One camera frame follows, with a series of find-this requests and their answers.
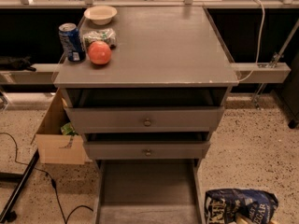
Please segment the black object on rail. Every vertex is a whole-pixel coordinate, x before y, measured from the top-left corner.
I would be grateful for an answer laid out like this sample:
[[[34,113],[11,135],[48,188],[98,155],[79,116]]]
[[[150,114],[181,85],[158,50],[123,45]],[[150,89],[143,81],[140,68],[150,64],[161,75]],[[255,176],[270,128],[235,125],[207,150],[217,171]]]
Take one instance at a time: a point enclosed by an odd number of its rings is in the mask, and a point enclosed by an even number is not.
[[[9,57],[1,56],[0,57],[0,70],[4,71],[33,71],[36,69],[32,66],[30,62],[30,57]]]

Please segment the green packet in box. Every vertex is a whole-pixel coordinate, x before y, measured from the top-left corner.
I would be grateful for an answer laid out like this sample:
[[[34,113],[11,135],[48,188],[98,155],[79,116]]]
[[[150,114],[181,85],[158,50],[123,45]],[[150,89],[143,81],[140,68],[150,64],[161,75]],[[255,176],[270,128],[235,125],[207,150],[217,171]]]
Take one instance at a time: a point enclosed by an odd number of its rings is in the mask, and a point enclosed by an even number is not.
[[[61,127],[61,133],[62,135],[76,135],[76,131],[73,127],[73,125],[68,122],[64,126]]]

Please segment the red apple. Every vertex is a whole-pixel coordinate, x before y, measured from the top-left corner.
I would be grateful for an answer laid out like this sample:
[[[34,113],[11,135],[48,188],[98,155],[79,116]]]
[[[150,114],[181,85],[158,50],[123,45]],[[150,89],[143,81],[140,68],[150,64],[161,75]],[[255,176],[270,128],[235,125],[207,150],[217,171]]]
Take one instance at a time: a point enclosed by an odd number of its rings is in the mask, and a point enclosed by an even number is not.
[[[94,41],[88,48],[88,55],[92,63],[97,65],[107,64],[111,59],[112,51],[103,41]]]

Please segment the white bowl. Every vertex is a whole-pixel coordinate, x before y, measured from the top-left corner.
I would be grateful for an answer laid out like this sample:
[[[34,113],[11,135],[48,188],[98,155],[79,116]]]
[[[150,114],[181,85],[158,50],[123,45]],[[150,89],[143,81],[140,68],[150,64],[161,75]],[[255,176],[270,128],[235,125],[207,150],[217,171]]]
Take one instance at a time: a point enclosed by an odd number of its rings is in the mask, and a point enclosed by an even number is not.
[[[96,25],[106,25],[117,13],[117,9],[111,6],[95,6],[87,8],[84,11],[84,17]]]

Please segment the grey drawer cabinet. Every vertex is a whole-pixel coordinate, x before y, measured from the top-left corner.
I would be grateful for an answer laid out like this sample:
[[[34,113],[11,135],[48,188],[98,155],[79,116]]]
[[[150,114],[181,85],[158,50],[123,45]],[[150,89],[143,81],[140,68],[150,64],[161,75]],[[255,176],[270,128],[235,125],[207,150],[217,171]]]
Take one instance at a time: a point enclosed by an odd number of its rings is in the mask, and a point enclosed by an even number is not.
[[[227,98],[238,83],[201,7],[121,7],[110,25],[117,33],[110,62],[64,62],[54,80],[60,92],[223,88]]]

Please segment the blue soda can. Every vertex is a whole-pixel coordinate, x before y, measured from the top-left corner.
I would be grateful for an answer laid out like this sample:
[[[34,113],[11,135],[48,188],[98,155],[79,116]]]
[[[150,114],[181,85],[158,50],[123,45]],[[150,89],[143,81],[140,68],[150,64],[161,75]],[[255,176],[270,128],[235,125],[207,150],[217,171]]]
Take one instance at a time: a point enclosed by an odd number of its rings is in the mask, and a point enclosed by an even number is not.
[[[82,45],[79,29],[75,23],[60,25],[59,37],[70,62],[81,62],[85,59],[86,53]]]

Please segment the grey top drawer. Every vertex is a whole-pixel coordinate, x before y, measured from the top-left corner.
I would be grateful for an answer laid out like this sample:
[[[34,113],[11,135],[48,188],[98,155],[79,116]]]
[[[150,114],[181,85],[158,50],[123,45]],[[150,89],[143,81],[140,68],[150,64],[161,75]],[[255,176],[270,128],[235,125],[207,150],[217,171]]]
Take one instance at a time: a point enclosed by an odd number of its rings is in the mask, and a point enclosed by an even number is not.
[[[67,116],[87,133],[212,132],[223,112],[223,88],[63,89]]]

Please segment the blue chip bag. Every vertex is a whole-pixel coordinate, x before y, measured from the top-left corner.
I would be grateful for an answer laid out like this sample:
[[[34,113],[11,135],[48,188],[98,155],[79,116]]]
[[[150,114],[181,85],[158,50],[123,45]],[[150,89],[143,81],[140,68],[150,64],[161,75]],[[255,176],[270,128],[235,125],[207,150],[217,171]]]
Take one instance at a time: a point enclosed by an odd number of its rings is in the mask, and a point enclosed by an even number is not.
[[[250,224],[268,224],[277,208],[277,196],[258,189],[211,189],[204,204],[206,224],[232,224],[236,215]]]

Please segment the grey middle drawer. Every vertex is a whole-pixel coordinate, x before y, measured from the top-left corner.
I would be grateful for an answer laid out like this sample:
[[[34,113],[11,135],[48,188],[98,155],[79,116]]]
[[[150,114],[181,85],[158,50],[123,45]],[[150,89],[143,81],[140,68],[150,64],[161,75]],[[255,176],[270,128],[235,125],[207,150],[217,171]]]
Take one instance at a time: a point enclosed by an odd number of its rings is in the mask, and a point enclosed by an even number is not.
[[[199,159],[209,149],[204,133],[96,133],[84,148],[93,160]]]

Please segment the grey bottom drawer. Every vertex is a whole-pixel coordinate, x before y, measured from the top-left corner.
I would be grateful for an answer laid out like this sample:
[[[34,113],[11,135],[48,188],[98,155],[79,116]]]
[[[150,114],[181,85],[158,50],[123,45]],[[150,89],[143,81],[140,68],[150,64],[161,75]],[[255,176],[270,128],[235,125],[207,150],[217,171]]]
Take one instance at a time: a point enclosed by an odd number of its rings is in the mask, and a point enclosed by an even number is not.
[[[206,224],[194,161],[100,161],[93,224]]]

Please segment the cardboard box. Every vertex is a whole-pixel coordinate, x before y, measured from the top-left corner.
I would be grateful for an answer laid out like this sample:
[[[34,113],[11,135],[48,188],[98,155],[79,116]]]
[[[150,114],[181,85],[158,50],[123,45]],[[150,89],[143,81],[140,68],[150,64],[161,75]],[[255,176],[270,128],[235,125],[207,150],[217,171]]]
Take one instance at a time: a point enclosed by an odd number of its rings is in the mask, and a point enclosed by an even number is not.
[[[41,163],[84,164],[86,152],[80,135],[63,134],[61,128],[69,123],[64,111],[64,99],[60,91],[50,106],[36,132],[36,143]]]

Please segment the black metal floor bar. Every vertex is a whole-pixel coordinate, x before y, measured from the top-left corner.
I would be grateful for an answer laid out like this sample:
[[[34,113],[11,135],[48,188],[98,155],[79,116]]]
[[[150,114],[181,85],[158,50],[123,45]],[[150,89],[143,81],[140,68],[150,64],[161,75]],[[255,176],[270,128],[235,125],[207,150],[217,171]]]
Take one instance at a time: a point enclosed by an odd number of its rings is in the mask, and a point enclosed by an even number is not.
[[[30,177],[31,173],[33,172],[36,163],[39,159],[38,151],[35,152],[32,159],[28,164],[26,164],[26,169],[22,174],[12,174],[12,173],[0,173],[0,182],[3,183],[14,183],[15,188],[12,191],[12,194],[7,200],[6,205],[4,206],[3,210],[0,214],[0,224],[4,224],[6,221],[15,220],[17,215],[12,210],[14,204],[18,200],[22,189],[24,188],[28,178]]]

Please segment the grey drawer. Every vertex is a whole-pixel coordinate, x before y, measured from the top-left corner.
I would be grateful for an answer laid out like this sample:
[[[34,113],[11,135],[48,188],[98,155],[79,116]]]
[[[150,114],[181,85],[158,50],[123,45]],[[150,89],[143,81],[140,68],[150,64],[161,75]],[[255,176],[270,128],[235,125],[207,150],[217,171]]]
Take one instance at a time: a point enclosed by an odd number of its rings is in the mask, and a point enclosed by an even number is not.
[[[84,148],[93,160],[199,159],[209,149],[204,133],[96,133]]]
[[[223,88],[63,89],[67,116],[87,133],[212,132],[223,112]]]
[[[93,224],[206,224],[194,161],[100,161]]]

